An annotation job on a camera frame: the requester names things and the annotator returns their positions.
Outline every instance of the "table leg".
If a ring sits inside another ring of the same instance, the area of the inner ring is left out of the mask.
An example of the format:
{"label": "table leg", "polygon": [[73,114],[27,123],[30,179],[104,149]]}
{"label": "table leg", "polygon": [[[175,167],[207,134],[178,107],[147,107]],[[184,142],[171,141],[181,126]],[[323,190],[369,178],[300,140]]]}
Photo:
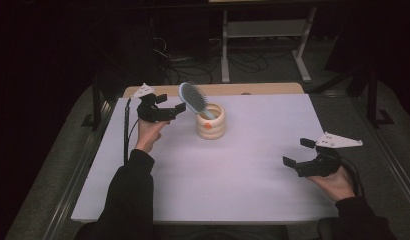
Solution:
{"label": "table leg", "polygon": [[304,61],[302,60],[302,54],[305,49],[305,44],[307,43],[307,40],[308,40],[308,35],[310,34],[312,21],[314,19],[316,11],[317,11],[316,7],[313,7],[310,9],[310,12],[308,13],[307,21],[304,25],[304,30],[302,31],[300,44],[296,50],[292,51],[293,57],[295,58],[296,65],[298,66],[299,72],[301,73],[302,80],[304,82],[311,81],[311,77],[308,73],[307,68],[305,67]]}

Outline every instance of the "gray floor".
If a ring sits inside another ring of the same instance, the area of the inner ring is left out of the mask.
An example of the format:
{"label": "gray floor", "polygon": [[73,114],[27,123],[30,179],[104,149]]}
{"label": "gray floor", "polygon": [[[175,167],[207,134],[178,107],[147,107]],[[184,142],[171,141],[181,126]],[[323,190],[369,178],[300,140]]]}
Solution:
{"label": "gray floor", "polygon": [[[263,42],[253,40],[246,46],[268,46],[267,42],[261,41]],[[334,40],[309,41],[303,56],[312,78],[309,84],[303,84],[301,81],[289,52],[296,46],[297,40],[279,39],[274,43],[276,45],[270,45],[265,52],[259,49],[244,49],[243,45],[232,47],[231,82],[299,82],[308,90],[337,75],[324,71]],[[173,66],[178,66],[175,68],[178,72],[168,72],[168,76],[172,83],[177,80],[192,80],[199,84],[209,83],[211,80],[213,83],[220,83],[221,69],[218,59],[218,55],[215,55],[208,63],[200,65],[193,61],[174,63]],[[341,149],[340,152],[354,161],[360,169],[366,196],[375,212],[389,219],[398,239],[410,240],[410,194],[407,193],[410,187],[404,187],[403,179],[398,178],[395,174],[397,170],[392,170],[390,164],[393,157],[410,181],[410,117],[398,103],[395,94],[379,83],[378,108],[387,110],[395,124],[382,125],[375,130],[363,117],[365,92],[360,98],[345,96],[348,82],[346,80],[336,85],[326,91],[326,94],[312,95],[311,100],[325,131],[363,140],[363,147]],[[74,237],[81,224],[71,221],[69,217],[88,171],[77,172],[77,169],[83,159],[91,157],[91,152],[95,149],[92,136],[98,134],[92,132],[91,127],[81,126],[85,116],[91,113],[92,96],[89,88],[80,96],[69,114],[7,239]],[[384,143],[391,151],[384,148]],[[292,240],[317,236],[315,223],[288,226],[288,230]]]}

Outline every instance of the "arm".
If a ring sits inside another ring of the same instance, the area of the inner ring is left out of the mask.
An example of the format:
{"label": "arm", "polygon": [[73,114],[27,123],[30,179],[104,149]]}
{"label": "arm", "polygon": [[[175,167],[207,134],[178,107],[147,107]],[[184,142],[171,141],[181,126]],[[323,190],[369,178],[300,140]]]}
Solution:
{"label": "arm", "polygon": [[336,202],[339,218],[334,222],[334,239],[394,240],[385,218],[374,214],[363,197],[354,194],[351,180],[343,167],[327,177],[308,177]]}
{"label": "arm", "polygon": [[139,120],[138,139],[129,161],[112,179],[105,208],[87,238],[82,239],[152,239],[154,160],[149,156],[160,130],[168,122]]}

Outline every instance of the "black sleeve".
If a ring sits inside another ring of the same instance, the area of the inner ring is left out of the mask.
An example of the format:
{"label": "black sleeve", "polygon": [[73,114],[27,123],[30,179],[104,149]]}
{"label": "black sleeve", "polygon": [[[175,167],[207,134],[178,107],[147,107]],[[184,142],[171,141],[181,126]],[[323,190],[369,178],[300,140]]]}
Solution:
{"label": "black sleeve", "polygon": [[378,217],[365,198],[353,197],[336,203],[339,218],[335,222],[336,240],[395,240],[387,219]]}
{"label": "black sleeve", "polygon": [[133,150],[111,181],[105,208],[87,239],[152,239],[154,160]]}

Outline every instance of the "dark background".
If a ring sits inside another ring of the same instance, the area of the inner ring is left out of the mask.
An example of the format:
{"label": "dark background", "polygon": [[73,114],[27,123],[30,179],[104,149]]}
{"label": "dark background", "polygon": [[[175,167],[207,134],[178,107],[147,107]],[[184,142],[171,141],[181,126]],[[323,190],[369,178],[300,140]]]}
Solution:
{"label": "dark background", "polygon": [[[130,85],[159,85],[165,77],[165,60],[151,51],[159,44],[153,40],[154,31],[168,40],[173,51],[204,58],[208,38],[221,32],[218,11],[152,14],[153,30],[151,15],[79,11],[136,4],[145,3],[0,1],[0,239],[73,104],[95,77],[108,101]],[[301,12],[284,11],[290,13],[286,17]],[[239,16],[272,17],[259,11]],[[410,113],[410,1],[321,7],[311,35],[339,36],[328,70],[341,73],[370,61],[378,78]]]}

